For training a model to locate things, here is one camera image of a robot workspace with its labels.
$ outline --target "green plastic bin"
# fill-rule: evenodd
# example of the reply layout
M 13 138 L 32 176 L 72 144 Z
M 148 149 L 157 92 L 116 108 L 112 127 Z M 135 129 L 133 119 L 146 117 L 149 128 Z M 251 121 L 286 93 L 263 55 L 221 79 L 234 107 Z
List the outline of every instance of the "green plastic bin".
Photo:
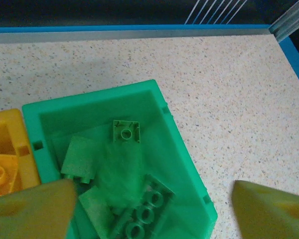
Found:
M 28 137 L 42 183 L 60 173 L 72 136 L 113 141 L 113 121 L 140 123 L 146 174 L 173 192 L 157 239 L 207 239 L 217 213 L 177 130 L 155 80 L 22 107 Z M 82 185 L 84 193 L 89 185 Z M 97 233 L 78 202 L 67 239 L 95 239 Z

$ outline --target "granite countertop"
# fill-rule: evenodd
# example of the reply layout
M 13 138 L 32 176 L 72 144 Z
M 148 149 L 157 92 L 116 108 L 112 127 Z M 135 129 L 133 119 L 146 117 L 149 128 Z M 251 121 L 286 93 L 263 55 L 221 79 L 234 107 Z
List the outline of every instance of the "granite countertop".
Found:
M 238 238 L 235 179 L 299 194 L 299 80 L 272 35 L 0 44 L 0 111 L 156 79 L 218 212 Z

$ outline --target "green lego brick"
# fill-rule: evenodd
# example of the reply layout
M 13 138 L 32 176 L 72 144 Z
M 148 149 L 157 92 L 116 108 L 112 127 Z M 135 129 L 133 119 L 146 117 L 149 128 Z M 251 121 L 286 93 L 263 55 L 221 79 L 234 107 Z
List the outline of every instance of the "green lego brick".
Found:
M 121 209 L 119 214 L 116 214 L 116 218 L 113 220 L 112 227 L 109 233 L 109 239 L 117 239 L 118 234 L 123 230 L 126 223 L 130 220 L 133 208 Z
M 110 143 L 96 176 L 109 205 L 134 207 L 141 201 L 145 167 L 141 145 L 137 142 Z
M 73 136 L 62 165 L 61 173 L 66 178 L 81 178 L 82 183 L 90 183 L 94 179 L 101 145 L 95 141 Z
M 140 142 L 140 124 L 136 121 L 113 121 L 113 142 L 134 140 Z
M 164 224 L 174 193 L 149 175 L 146 186 L 142 204 L 133 209 L 117 239 L 153 239 Z
M 96 186 L 93 186 L 90 190 L 81 194 L 79 200 L 99 238 L 108 239 L 114 215 L 102 192 Z

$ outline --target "white wire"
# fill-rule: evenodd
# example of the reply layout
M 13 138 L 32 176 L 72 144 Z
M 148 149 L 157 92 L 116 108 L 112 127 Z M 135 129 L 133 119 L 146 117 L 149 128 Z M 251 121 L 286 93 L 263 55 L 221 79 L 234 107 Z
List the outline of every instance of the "white wire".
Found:
M 232 1 L 233 0 L 229 1 L 229 3 L 225 6 L 225 8 L 222 10 L 222 12 L 219 14 L 218 18 L 214 21 L 213 24 L 215 24 L 218 21 L 218 19 L 223 15 L 224 11 L 228 8 L 228 6 L 231 4 Z
M 200 1 L 200 0 L 197 0 L 197 2 L 196 2 L 196 4 L 195 4 L 195 6 L 193 7 L 193 9 L 192 9 L 192 10 L 191 10 L 191 12 L 190 12 L 190 14 L 189 14 L 189 16 L 188 16 L 188 18 L 187 18 L 187 20 L 186 20 L 185 24 L 187 24 L 188 20 L 190 19 L 191 15 L 193 14 L 193 12 L 194 12 L 195 8 L 197 7 L 197 5 L 198 5 L 199 1 Z
M 231 14 L 231 12 L 234 10 L 235 6 L 240 2 L 240 0 L 238 0 L 235 5 L 230 9 L 230 11 L 227 13 L 227 15 L 224 17 L 224 19 L 220 22 L 220 24 L 222 24 L 224 22 L 224 20 L 228 17 L 229 14 Z
M 199 13 L 197 14 L 197 16 L 195 17 L 193 24 L 196 22 L 196 20 L 198 19 L 198 16 L 201 14 L 201 12 L 203 11 L 203 9 L 205 8 L 206 4 L 208 3 L 208 0 L 206 0 L 206 2 L 204 3 L 204 5 L 201 7 Z
M 228 24 L 228 23 L 231 21 L 231 19 L 233 19 L 233 17 L 239 12 L 239 10 L 243 7 L 243 5 L 244 5 L 246 2 L 247 2 L 247 0 L 245 0 L 245 1 L 243 2 L 243 4 L 241 4 L 241 6 L 237 9 L 237 11 L 234 13 L 234 15 L 232 15 L 232 17 L 228 20 L 228 22 L 227 22 L 226 24 Z
M 212 7 L 215 5 L 216 2 L 217 2 L 217 0 L 215 0 L 215 1 L 213 2 L 213 4 L 209 7 L 207 13 L 205 13 L 205 16 L 203 17 L 203 19 L 200 21 L 199 24 L 201 24 L 201 23 L 203 22 L 203 20 L 207 17 L 207 15 L 209 14 L 210 10 L 212 9 Z
M 207 24 L 212 20 L 212 18 L 214 17 L 214 15 L 216 14 L 216 12 L 219 10 L 219 8 L 221 7 L 221 5 L 224 3 L 224 1 L 225 0 L 221 1 L 220 5 L 218 5 L 218 8 L 214 11 L 214 13 L 212 14 L 212 16 L 208 20 Z

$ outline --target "blue edge trim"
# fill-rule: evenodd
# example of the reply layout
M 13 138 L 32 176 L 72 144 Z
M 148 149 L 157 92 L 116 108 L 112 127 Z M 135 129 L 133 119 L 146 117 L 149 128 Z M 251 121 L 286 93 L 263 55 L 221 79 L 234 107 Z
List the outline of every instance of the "blue edge trim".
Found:
M 127 30 L 200 30 L 200 29 L 266 29 L 267 24 L 187 24 L 187 25 L 100 25 L 100 26 L 34 26 L 0 27 L 0 33 L 66 32 L 66 31 L 127 31 Z
M 294 72 L 299 78 L 299 52 L 289 37 L 279 43 Z

